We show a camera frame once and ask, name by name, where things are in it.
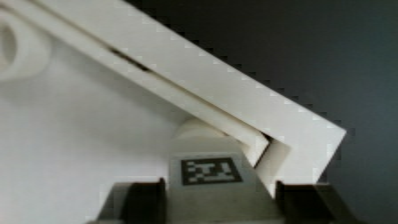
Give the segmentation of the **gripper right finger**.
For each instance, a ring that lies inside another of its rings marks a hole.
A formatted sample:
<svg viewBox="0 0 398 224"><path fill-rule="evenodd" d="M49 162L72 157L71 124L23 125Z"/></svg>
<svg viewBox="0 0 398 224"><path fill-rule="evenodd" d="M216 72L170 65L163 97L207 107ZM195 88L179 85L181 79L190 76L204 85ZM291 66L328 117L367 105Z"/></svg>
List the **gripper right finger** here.
<svg viewBox="0 0 398 224"><path fill-rule="evenodd" d="M275 202L286 224L359 224L328 184L275 185Z"/></svg>

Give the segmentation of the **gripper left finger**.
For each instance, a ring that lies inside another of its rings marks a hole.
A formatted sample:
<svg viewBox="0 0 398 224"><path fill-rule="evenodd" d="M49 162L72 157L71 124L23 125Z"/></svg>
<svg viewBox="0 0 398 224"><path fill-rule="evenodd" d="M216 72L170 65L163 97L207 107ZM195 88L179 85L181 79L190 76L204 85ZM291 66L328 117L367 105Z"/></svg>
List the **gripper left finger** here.
<svg viewBox="0 0 398 224"><path fill-rule="evenodd" d="M163 179L113 184L97 218L87 224L167 224Z"/></svg>

